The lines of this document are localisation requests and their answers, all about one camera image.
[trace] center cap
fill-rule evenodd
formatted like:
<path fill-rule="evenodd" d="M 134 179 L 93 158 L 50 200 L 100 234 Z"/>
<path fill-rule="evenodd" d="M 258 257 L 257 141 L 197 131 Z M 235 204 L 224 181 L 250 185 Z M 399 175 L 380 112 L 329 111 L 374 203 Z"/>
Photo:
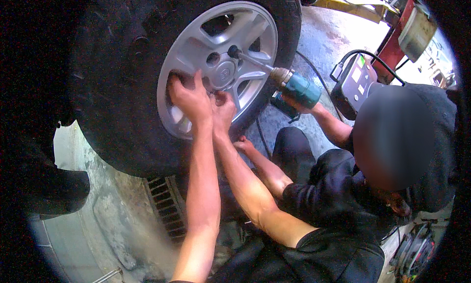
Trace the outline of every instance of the center cap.
<path fill-rule="evenodd" d="M 220 63 L 214 70 L 214 75 L 212 76 L 212 83 L 217 88 L 225 87 L 232 81 L 234 76 L 234 71 L 236 66 L 232 61 L 224 61 Z"/>

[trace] green display screen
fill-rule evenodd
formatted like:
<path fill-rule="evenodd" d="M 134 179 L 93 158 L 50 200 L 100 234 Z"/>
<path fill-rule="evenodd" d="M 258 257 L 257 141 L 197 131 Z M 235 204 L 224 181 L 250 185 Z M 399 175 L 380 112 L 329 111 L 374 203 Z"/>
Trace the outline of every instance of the green display screen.
<path fill-rule="evenodd" d="M 360 68 L 363 68 L 363 66 L 365 65 L 365 59 L 363 58 L 362 55 L 360 55 L 360 59 L 356 63 L 358 63 Z"/>

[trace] forearm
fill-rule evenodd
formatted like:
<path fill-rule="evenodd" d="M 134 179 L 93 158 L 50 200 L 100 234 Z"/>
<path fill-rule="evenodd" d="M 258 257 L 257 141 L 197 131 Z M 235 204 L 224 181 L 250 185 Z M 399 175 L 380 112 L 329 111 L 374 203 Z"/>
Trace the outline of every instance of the forearm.
<path fill-rule="evenodd" d="M 333 116 L 321 103 L 317 103 L 314 106 L 312 115 L 319 123 L 327 139 L 329 139 L 333 145 L 343 147 L 347 143 L 352 127 Z"/>
<path fill-rule="evenodd" d="M 212 144 L 212 126 L 194 133 L 186 210 L 188 231 L 201 227 L 219 230 L 221 198 Z"/>
<path fill-rule="evenodd" d="M 209 274 L 219 233 L 221 198 L 212 145 L 212 126 L 193 134 L 186 216 L 188 232 L 172 280 L 203 282 Z"/>
<path fill-rule="evenodd" d="M 264 212 L 278 209 L 273 196 L 240 157 L 228 135 L 215 136 L 214 143 L 237 202 L 250 220 L 261 227 Z"/>
<path fill-rule="evenodd" d="M 273 162 L 263 156 L 255 148 L 244 151 L 244 154 L 257 168 L 263 184 L 276 198 L 283 198 L 283 191 L 286 186 L 292 183 L 292 180 Z"/>

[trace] hand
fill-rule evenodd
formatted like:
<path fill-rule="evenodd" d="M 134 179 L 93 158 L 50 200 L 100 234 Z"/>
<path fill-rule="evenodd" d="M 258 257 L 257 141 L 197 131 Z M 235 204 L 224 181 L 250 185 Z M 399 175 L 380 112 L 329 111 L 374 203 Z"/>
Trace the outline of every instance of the hand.
<path fill-rule="evenodd" d="M 184 87 L 176 75 L 169 77 L 169 93 L 175 104 L 191 121 L 193 126 L 212 123 L 212 108 L 201 79 L 201 70 L 195 73 L 195 89 Z"/>
<path fill-rule="evenodd" d="M 228 92 L 218 91 L 210 94 L 214 136 L 229 135 L 232 119 L 237 113 L 232 96 Z"/>
<path fill-rule="evenodd" d="M 247 151 L 255 149 L 252 142 L 250 142 L 250 140 L 248 140 L 245 136 L 240 136 L 239 141 L 234 142 L 234 147 L 238 151 L 240 151 L 244 154 L 247 154 Z"/>
<path fill-rule="evenodd" d="M 286 96 L 285 94 L 281 94 L 281 98 L 289 105 L 291 105 L 292 107 L 296 108 L 297 111 L 299 111 L 301 114 L 303 115 L 308 115 L 308 114 L 311 114 L 313 112 L 313 109 L 309 109 L 309 108 L 305 108 L 303 106 L 301 106 L 301 104 L 297 103 L 293 98 L 289 97 L 289 96 Z"/>

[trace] silver alloy wheel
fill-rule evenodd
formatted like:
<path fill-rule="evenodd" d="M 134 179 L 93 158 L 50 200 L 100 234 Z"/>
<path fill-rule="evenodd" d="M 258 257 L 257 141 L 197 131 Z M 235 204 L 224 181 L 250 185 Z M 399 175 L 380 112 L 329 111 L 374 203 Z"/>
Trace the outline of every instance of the silver alloy wheel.
<path fill-rule="evenodd" d="M 224 23 L 227 24 L 223 25 L 223 30 L 208 29 L 207 22 L 215 18 L 225 18 Z M 253 102 L 267 81 L 267 73 L 249 62 L 237 61 L 227 55 L 232 45 L 263 63 L 273 65 L 278 32 L 268 11 L 248 1 L 220 4 L 199 15 L 173 43 L 160 70 L 157 109 L 163 126 L 175 137 L 191 139 L 191 122 L 167 96 L 170 72 L 189 77 L 201 69 L 208 92 L 223 90 L 234 98 L 237 114 L 233 121 Z"/>

